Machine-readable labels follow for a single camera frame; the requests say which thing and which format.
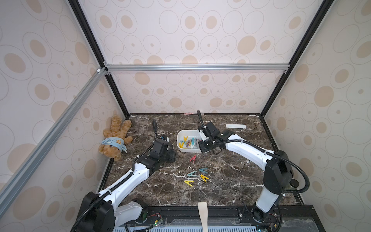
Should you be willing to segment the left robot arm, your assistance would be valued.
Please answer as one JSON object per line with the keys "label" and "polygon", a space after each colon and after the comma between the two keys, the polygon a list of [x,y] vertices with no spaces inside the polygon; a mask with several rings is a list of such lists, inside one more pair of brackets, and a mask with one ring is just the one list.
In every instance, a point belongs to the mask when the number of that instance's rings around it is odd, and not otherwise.
{"label": "left robot arm", "polygon": [[121,206],[121,202],[165,163],[175,162],[174,147],[167,137],[158,136],[156,120],[152,121],[152,127],[155,137],[151,146],[134,159],[129,171],[114,184],[84,197],[72,232],[112,232],[140,217],[142,205],[130,202]]}

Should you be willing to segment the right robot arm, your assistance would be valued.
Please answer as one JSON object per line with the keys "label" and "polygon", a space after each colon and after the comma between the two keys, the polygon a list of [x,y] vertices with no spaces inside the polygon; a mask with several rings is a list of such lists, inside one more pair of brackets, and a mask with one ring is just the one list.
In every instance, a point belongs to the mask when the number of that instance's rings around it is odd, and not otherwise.
{"label": "right robot arm", "polygon": [[271,151],[259,147],[230,130],[220,131],[212,122],[204,123],[201,112],[197,111],[201,125],[198,127],[202,138],[199,148],[202,153],[219,148],[241,155],[257,165],[264,172],[263,189],[251,210],[253,219],[264,222],[273,206],[277,206],[286,193],[304,193],[310,187],[307,174],[288,159],[282,151]]}

